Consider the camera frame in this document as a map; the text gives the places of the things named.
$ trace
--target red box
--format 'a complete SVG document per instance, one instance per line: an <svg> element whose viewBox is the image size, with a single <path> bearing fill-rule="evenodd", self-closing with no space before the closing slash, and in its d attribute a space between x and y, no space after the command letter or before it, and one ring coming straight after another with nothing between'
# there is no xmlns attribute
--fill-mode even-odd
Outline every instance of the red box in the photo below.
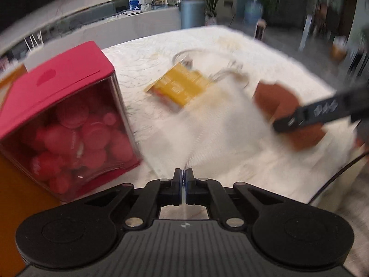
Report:
<svg viewBox="0 0 369 277"><path fill-rule="evenodd" d="M0 150L62 201L139 164L114 67L95 42L13 83L0 110Z"/></svg>

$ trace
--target red ball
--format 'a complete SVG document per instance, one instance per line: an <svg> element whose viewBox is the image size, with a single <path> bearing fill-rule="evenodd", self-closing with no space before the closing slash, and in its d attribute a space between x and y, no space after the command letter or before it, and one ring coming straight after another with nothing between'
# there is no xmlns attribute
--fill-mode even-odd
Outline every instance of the red ball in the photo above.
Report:
<svg viewBox="0 0 369 277"><path fill-rule="evenodd" d="M124 163L130 161L134 156L128 136L118 130L111 132L109 151L115 159Z"/></svg>
<svg viewBox="0 0 369 277"><path fill-rule="evenodd" d="M79 169L82 166L81 159L75 155L62 155L63 167L71 170Z"/></svg>
<svg viewBox="0 0 369 277"><path fill-rule="evenodd" d="M86 122L89 116L89 107L76 94L60 102L56 107L56 114L60 124L74 129Z"/></svg>
<svg viewBox="0 0 369 277"><path fill-rule="evenodd" d="M120 125L120 117L114 111L109 111L103 115L103 122L111 127L117 128Z"/></svg>
<svg viewBox="0 0 369 277"><path fill-rule="evenodd" d="M85 150L81 163L89 169L98 169L101 167L107 159L106 151L101 150Z"/></svg>
<svg viewBox="0 0 369 277"><path fill-rule="evenodd" d="M47 150L60 155L76 155L82 144L77 131L58 124L46 129L44 142Z"/></svg>
<svg viewBox="0 0 369 277"><path fill-rule="evenodd" d="M110 142L110 129L97 115L90 115L81 132L84 145L90 150L101 150Z"/></svg>
<svg viewBox="0 0 369 277"><path fill-rule="evenodd" d="M71 173L63 172L49 180L49 188L53 193L64 194L71 188Z"/></svg>
<svg viewBox="0 0 369 277"><path fill-rule="evenodd" d="M31 160L33 177L38 181L47 181L61 172L63 160L49 151L42 152Z"/></svg>
<svg viewBox="0 0 369 277"><path fill-rule="evenodd" d="M45 128L42 126L27 125L23 128L21 142L31 147L37 152L46 150L44 137Z"/></svg>

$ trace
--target metal bolt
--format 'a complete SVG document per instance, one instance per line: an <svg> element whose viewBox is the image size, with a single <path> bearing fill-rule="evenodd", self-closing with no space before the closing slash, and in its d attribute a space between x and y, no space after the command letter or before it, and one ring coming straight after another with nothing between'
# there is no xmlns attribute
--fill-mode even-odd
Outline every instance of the metal bolt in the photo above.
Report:
<svg viewBox="0 0 369 277"><path fill-rule="evenodd" d="M226 221L226 224L233 228L241 227L244 223L244 220L240 219L239 217L231 217Z"/></svg>
<svg viewBox="0 0 369 277"><path fill-rule="evenodd" d="M125 220L125 224L128 227L139 227L143 224L143 220L139 217L130 217L129 219Z"/></svg>
<svg viewBox="0 0 369 277"><path fill-rule="evenodd" d="M292 119L287 123L287 125L288 125L288 126L291 126L294 122L295 122L295 118L292 118Z"/></svg>

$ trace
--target water bottle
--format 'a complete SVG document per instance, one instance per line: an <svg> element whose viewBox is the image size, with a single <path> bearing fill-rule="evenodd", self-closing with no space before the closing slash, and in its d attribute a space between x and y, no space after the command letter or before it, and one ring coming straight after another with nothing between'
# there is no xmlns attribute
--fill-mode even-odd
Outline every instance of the water bottle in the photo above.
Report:
<svg viewBox="0 0 369 277"><path fill-rule="evenodd" d="M263 15L263 5L258 0L252 0L247 2L245 6L244 23L250 25L256 25L258 20Z"/></svg>

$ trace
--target white tablecloth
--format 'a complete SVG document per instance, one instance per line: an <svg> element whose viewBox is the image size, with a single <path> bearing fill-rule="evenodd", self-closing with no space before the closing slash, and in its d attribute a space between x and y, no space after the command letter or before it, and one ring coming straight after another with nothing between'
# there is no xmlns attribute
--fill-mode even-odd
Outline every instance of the white tablecloth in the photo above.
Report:
<svg viewBox="0 0 369 277"><path fill-rule="evenodd" d="M210 49L233 55L243 63L243 71L250 76L250 84L245 89L250 97L261 79L287 85L298 94L303 103L334 93L332 88L298 62L262 42L226 27L201 27L149 36L103 50L116 69L136 141L151 136L173 115L143 90L172 67L175 54L186 49ZM245 160L217 179L223 186L231 187L236 181L246 181L280 195L307 202L348 160L355 138L354 127L348 119L327 124L324 128L327 131L326 136L317 147L309 151L294 153L283 144L265 147L261 154L252 160ZM122 182L143 187L153 179L156 179L156 175L143 162L138 168L96 191ZM181 217L178 211L167 211L174 218ZM185 216L199 217L199 211L199 208L191 208L190 211L185 211Z"/></svg>

